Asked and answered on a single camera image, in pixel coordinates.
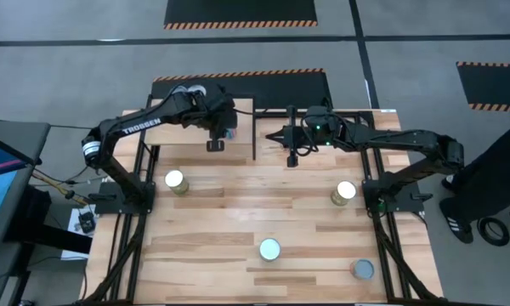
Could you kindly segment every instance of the wooden tabletop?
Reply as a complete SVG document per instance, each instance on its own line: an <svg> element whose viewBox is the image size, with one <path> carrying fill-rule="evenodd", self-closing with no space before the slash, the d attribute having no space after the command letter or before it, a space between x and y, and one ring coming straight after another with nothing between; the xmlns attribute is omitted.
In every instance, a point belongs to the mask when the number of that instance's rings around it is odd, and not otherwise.
<svg viewBox="0 0 510 306"><path fill-rule="evenodd" d="M377 128L400 129L396 112L373 112ZM360 189L360 154L322 147L299 158L298 167L287 168L287 152L264 138L284 124L286 119L257 120L256 161L242 148L246 144L227 144L222 153L205 152L201 144L161 147L135 303L386 301L376 238ZM115 156L127 169L133 168L138 137L117 144ZM409 165L405 152L382 150L382 158L388 171ZM176 196L164 184L172 169L189 180L187 195ZM343 180L353 182L359 195L346 207L336 207L330 194ZM430 291L441 295L424 224L408 212L395 216L406 262ZM106 215L97 225L87 266L88 292L105 277L115 220ZM265 238L281 244L281 255L272 263L258 255ZM376 267L372 280L350 273L349 265L359 258ZM389 260L399 297L396 268ZM125 296L129 271L128 263L120 297Z"/></svg>

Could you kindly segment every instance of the white can lid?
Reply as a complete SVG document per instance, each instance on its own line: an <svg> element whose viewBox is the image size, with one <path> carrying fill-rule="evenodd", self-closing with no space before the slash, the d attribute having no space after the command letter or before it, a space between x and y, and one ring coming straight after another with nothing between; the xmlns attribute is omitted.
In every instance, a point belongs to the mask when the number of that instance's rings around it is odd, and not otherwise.
<svg viewBox="0 0 510 306"><path fill-rule="evenodd" d="M351 182L343 181L338 184L338 194L344 199L353 199L355 196L355 185Z"/></svg>
<svg viewBox="0 0 510 306"><path fill-rule="evenodd" d="M280 256L281 247L276 239L269 238L263 240L259 251L264 260L272 261Z"/></svg>
<svg viewBox="0 0 510 306"><path fill-rule="evenodd" d="M172 170L164 177L164 182L168 187L178 187L183 180L184 174L179 170Z"/></svg>

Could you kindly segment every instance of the yellow can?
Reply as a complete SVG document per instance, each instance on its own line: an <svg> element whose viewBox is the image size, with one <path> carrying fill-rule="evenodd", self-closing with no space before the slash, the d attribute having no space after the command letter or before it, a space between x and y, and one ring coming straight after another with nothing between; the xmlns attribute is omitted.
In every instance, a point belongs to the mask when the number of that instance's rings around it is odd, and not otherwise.
<svg viewBox="0 0 510 306"><path fill-rule="evenodd" d="M172 170L164 177L164 182L170 190L178 196L185 194L189 190L189 182L184 174L179 170Z"/></svg>
<svg viewBox="0 0 510 306"><path fill-rule="evenodd" d="M338 187L331 193L331 201L336 206L345 206L349 200L353 199L357 191L355 185L348 181L338 184Z"/></svg>

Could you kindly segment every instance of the gray floor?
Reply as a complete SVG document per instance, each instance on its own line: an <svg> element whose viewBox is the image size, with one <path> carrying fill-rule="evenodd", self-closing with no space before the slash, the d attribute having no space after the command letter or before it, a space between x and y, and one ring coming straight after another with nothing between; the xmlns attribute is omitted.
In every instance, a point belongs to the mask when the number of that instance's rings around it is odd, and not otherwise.
<svg viewBox="0 0 510 306"><path fill-rule="evenodd" d="M347 1L315 2L320 26L312 29L164 32L162 0L0 0L0 40L354 34ZM510 0L358 3L366 35L510 34ZM458 60L510 62L510 41L371 42L367 47L380 106L397 109L403 128L458 138L468 161L510 128L510 114L468 109L455 68ZM336 107L369 107L355 42L0 48L0 119L90 127L142 107L154 77L293 68L325 68ZM54 128L42 169L60 178L81 169L84 134ZM445 296L510 305L510 244L493 247L477 233L472 245L459 243L437 209L438 200L448 196L439 179L428 178L420 188L435 194L426 203L427 221ZM56 194L54 199L52 214L64 226L71 207ZM499 218L510 228L506 212ZM55 253L40 249L35 258ZM49 263L34 269L25 298L40 305L77 299L81 266L58 269Z"/></svg>

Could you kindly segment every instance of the person's leg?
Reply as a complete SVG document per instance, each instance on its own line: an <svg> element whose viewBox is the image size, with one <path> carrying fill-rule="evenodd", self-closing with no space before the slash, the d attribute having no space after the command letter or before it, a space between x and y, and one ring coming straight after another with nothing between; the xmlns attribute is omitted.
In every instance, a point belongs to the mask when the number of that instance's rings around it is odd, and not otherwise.
<svg viewBox="0 0 510 306"><path fill-rule="evenodd" d="M452 232L465 243L472 242L470 223L510 206L510 131L491 147L478 169L456 196L440 203Z"/></svg>
<svg viewBox="0 0 510 306"><path fill-rule="evenodd" d="M482 153L474 161L466 165L461 171L459 171L452 177L446 178L445 181L443 181L443 185L446 188L453 190L454 192L459 192L459 190L461 190L461 188L468 181L471 180L471 178L482 167L482 165L500 158L501 149L503 147L509 146L510 146L510 129L507 132L505 132L495 143L493 143L484 153Z"/></svg>

